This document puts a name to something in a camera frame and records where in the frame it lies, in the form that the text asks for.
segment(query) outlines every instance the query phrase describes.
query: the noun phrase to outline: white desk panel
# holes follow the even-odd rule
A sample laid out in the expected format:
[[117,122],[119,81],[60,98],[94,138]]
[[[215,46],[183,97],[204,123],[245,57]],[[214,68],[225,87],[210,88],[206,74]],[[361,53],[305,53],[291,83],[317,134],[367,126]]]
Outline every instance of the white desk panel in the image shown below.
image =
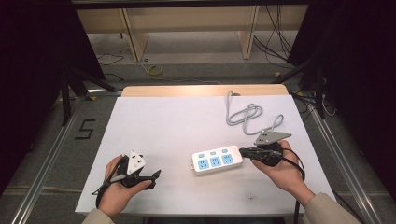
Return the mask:
[[[294,198],[278,189],[249,159],[238,168],[214,174],[198,176],[191,169],[194,152],[254,146],[257,135],[244,135],[242,125],[227,125],[225,102],[225,96],[119,98],[76,212],[86,214],[95,207],[96,196],[91,193],[101,186],[106,165],[134,149],[148,163],[141,175],[162,172],[155,189],[135,195],[124,213],[148,217],[293,214]],[[230,114],[249,104],[262,106],[264,112],[248,122],[247,130],[252,133],[269,127],[283,114],[285,119],[275,131],[292,133],[287,140],[304,163],[307,185],[334,198],[291,96],[231,97]]]

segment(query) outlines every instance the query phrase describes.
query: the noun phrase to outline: power strip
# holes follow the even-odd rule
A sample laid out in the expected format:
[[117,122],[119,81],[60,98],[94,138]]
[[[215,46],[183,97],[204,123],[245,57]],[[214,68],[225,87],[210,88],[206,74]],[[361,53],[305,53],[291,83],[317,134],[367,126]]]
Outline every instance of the power strip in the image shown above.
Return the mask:
[[230,169],[243,161],[239,147],[219,147],[192,154],[191,169],[198,175]]

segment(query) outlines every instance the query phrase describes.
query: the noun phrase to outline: blue outlet panel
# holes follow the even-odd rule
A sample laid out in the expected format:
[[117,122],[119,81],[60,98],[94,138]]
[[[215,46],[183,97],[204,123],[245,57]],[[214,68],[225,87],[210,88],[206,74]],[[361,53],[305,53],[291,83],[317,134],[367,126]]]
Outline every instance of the blue outlet panel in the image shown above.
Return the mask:
[[233,156],[231,154],[227,154],[221,157],[224,165],[233,163]]
[[207,162],[207,159],[200,160],[198,161],[198,167],[200,170],[204,170],[209,168],[209,162]]
[[220,157],[213,157],[213,158],[210,158],[210,164],[212,165],[212,167],[221,166]]

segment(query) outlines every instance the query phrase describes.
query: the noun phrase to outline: sleeve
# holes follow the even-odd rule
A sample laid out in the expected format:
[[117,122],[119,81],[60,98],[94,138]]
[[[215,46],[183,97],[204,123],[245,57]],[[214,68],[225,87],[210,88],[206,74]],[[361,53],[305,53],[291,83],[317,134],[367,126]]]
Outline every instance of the sleeve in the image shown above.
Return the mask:
[[92,209],[82,224],[114,224],[114,222],[101,210]]
[[359,223],[347,210],[324,193],[317,194],[309,201],[305,208],[303,221],[305,224]]

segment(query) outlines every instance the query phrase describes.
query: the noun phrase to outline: desk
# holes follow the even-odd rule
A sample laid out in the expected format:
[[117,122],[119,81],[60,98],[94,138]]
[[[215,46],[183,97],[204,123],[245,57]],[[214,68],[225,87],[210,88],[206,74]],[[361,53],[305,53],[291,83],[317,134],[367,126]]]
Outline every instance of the desk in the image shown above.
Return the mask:
[[109,160],[134,149],[148,163],[141,175],[151,175],[159,169],[162,174],[155,189],[135,195],[124,213],[144,217],[293,214],[295,200],[249,160],[238,168],[210,175],[197,176],[191,170],[194,152],[230,145],[253,146],[256,136],[246,136],[240,126],[230,127],[225,122],[225,95],[229,90],[243,95],[232,97],[231,113],[241,106],[245,108],[247,101],[264,108],[262,117],[248,124],[251,131],[271,125],[282,111],[285,120],[276,131],[293,134],[288,140],[304,162],[307,185],[314,192],[333,197],[297,108],[284,86],[129,87],[116,102],[76,212],[86,214],[94,208],[96,197],[91,193],[101,185]]

